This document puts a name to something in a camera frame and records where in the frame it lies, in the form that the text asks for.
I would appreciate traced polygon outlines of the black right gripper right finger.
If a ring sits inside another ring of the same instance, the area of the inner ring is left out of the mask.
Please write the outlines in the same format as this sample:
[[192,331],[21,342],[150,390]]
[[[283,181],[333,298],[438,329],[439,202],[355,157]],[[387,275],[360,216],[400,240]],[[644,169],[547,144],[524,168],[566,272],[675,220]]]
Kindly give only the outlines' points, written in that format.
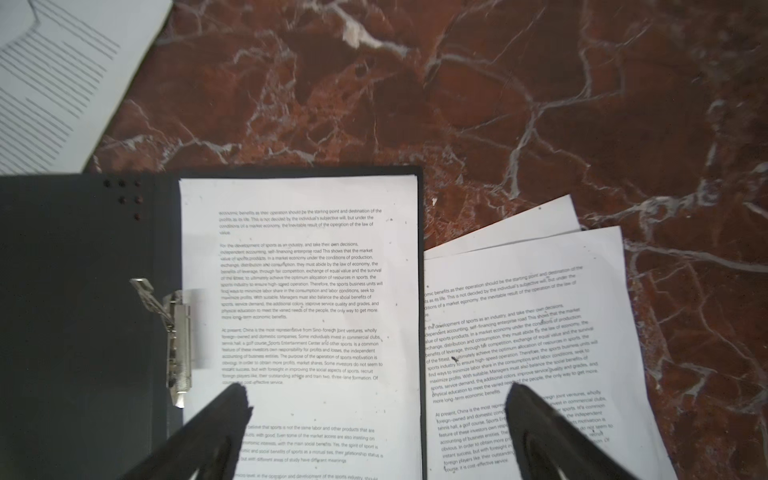
[[523,479],[632,479],[531,388],[514,383],[507,425]]

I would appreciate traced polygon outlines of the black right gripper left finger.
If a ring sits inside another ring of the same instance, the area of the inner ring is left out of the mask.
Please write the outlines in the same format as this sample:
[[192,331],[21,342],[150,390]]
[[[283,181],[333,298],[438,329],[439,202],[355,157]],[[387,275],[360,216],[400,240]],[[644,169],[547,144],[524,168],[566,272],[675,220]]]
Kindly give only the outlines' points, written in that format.
[[253,408],[234,383],[123,475],[125,479],[232,479]]

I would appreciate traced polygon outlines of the black file folder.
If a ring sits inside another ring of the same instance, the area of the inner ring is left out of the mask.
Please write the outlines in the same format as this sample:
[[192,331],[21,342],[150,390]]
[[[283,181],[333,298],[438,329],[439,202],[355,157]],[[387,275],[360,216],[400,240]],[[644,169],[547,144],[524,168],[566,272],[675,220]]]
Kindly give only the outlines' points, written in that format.
[[246,168],[1,181],[1,475],[125,479],[198,413],[166,386],[167,334],[130,284],[183,290],[179,183],[415,173],[420,179],[422,475],[426,477],[423,174],[418,167]]

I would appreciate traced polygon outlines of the silver folder clip mechanism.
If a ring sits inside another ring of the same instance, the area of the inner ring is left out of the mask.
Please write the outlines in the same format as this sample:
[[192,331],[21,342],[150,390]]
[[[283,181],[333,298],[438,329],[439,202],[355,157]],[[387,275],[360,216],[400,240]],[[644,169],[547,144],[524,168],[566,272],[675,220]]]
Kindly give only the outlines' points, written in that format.
[[185,292],[175,290],[159,301],[148,279],[132,278],[130,284],[145,308],[160,317],[166,330],[166,386],[172,404],[183,409],[192,387],[191,309]]

